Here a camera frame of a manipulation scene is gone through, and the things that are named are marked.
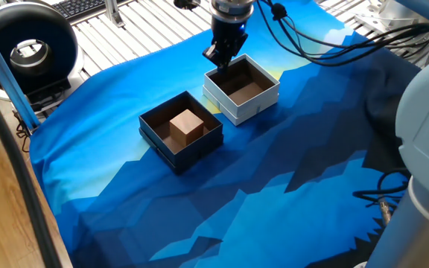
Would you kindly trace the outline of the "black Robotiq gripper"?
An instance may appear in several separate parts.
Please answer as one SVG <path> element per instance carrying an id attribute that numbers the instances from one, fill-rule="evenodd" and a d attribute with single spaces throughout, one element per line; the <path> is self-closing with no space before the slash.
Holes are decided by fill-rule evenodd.
<path id="1" fill-rule="evenodd" d="M 236 56 L 245 43 L 246 21 L 225 22 L 218 18 L 212 18 L 212 45 L 203 51 L 203 56 L 217 64 L 217 70 L 225 73 L 231 59 Z"/>

